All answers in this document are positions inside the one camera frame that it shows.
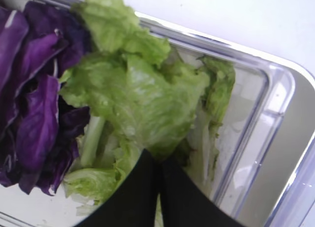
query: green lettuce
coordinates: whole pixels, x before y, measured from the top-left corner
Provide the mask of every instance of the green lettuce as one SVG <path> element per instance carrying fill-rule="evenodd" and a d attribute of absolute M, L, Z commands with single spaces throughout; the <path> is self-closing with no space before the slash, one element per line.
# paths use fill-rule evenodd
<path fill-rule="evenodd" d="M 93 167 L 96 159 L 96 152 L 100 136 L 105 125 L 106 119 L 103 117 L 91 116 L 87 132 L 83 140 L 83 148 L 81 153 L 81 166 L 84 168 Z"/>
<path fill-rule="evenodd" d="M 195 152 L 189 153 L 186 170 L 201 191 L 209 196 L 219 155 L 216 138 L 231 98 L 235 70 L 233 64 L 225 60 L 210 56 L 200 60 L 203 66 L 199 70 L 208 74 L 210 84 L 197 107 L 194 129 L 188 134 L 190 151 Z"/>
<path fill-rule="evenodd" d="M 141 150 L 137 147 L 133 147 L 127 141 L 121 141 L 120 147 L 115 149 L 115 163 L 114 169 L 119 173 L 118 186 L 126 179 L 129 173 L 132 171 L 136 165 L 140 155 Z"/>
<path fill-rule="evenodd" d="M 123 0 L 85 0 L 72 10 L 83 18 L 99 51 L 135 53 L 157 65 L 168 57 L 167 39 L 151 36 L 148 29 L 141 28 L 134 10 Z"/>
<path fill-rule="evenodd" d="M 94 115 L 107 118 L 118 139 L 161 160 L 186 136 L 209 84 L 204 72 L 180 62 L 173 67 L 180 74 L 169 82 L 138 55 L 117 60 L 90 54 L 72 68 L 61 95 L 73 106 L 88 105 Z"/>
<path fill-rule="evenodd" d="M 113 126 L 107 122 L 98 142 L 95 168 L 112 168 L 115 162 L 115 150 L 119 147 L 119 140 L 114 133 Z"/>
<path fill-rule="evenodd" d="M 117 186 L 117 173 L 114 169 L 80 169 L 67 174 L 63 180 L 66 195 L 80 194 L 93 205 L 104 203 Z"/>

